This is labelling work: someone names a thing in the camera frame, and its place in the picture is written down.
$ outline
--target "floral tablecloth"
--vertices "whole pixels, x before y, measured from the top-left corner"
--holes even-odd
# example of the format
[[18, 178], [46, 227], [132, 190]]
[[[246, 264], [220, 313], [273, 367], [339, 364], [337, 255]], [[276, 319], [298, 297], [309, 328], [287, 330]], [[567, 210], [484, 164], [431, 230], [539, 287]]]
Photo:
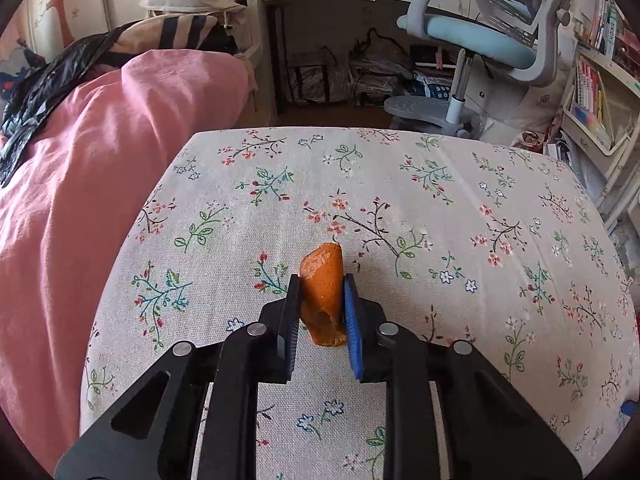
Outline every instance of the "floral tablecloth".
[[[322, 242], [364, 298], [428, 341], [465, 338], [588, 473], [637, 399], [638, 329], [612, 243], [563, 164], [390, 130], [197, 134], [140, 211], [103, 293], [85, 430], [166, 348], [223, 340], [282, 297]], [[384, 387], [301, 332], [286, 386], [261, 385], [259, 479], [382, 477]]]

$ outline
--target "silver screw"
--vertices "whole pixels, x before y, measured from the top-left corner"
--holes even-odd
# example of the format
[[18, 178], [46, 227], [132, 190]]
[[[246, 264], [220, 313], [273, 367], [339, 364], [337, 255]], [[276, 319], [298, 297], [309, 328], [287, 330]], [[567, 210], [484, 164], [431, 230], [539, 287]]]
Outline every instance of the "silver screw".
[[246, 328], [246, 331], [249, 335], [262, 335], [267, 332], [267, 327], [262, 323], [251, 323], [251, 325]]
[[396, 335], [398, 333], [398, 325], [395, 323], [383, 323], [378, 327], [383, 335]]
[[174, 355], [182, 357], [191, 352], [191, 345], [186, 341], [180, 341], [174, 345]]
[[466, 341], [456, 341], [453, 343], [453, 351], [456, 354], [469, 355], [471, 354], [472, 349], [473, 347]]

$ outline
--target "pink bedsheet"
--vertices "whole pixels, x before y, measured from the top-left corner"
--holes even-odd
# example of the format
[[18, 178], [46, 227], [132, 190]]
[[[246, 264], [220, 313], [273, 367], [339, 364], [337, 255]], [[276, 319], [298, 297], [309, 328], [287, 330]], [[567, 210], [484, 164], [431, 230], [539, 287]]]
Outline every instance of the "pink bedsheet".
[[86, 345], [140, 207], [196, 132], [249, 91], [228, 54], [153, 50], [74, 90], [0, 190], [0, 406], [52, 472], [78, 438]]

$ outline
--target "chair base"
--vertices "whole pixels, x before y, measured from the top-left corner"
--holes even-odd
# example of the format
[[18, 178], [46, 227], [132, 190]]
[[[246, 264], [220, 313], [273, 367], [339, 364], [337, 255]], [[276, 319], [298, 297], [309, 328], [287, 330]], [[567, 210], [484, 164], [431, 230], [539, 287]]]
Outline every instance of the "chair base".
[[385, 101], [385, 112], [394, 116], [392, 127], [426, 134], [439, 134], [464, 139], [480, 135], [480, 115], [463, 107], [458, 124], [446, 120], [449, 102], [429, 97], [401, 95]]

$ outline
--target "orange object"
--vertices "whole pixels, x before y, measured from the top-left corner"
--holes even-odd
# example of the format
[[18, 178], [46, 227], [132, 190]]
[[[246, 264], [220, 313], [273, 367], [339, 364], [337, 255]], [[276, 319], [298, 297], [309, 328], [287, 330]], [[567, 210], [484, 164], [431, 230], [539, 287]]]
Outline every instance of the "orange object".
[[300, 263], [300, 319], [318, 346], [340, 346], [347, 341], [342, 324], [342, 276], [339, 244], [322, 244]]

